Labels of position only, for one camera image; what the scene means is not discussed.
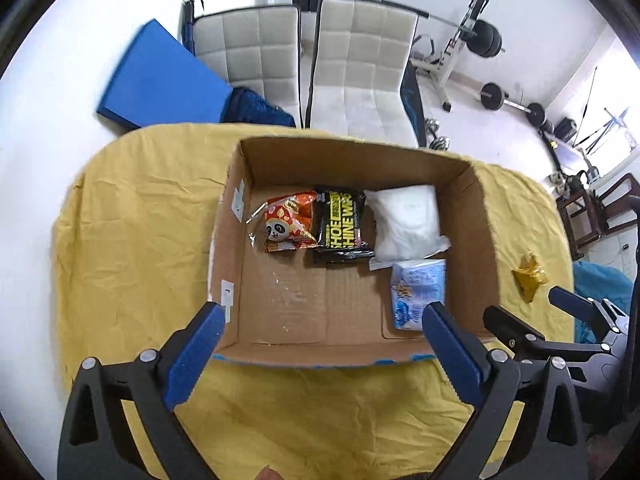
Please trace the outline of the person hand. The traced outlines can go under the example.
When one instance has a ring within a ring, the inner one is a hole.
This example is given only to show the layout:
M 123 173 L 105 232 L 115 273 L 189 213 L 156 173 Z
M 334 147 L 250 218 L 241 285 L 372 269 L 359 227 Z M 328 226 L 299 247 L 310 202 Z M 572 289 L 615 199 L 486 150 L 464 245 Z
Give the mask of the person hand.
M 283 477 L 269 466 L 265 466 L 265 468 L 262 468 L 262 470 L 259 471 L 255 480 L 283 480 Z

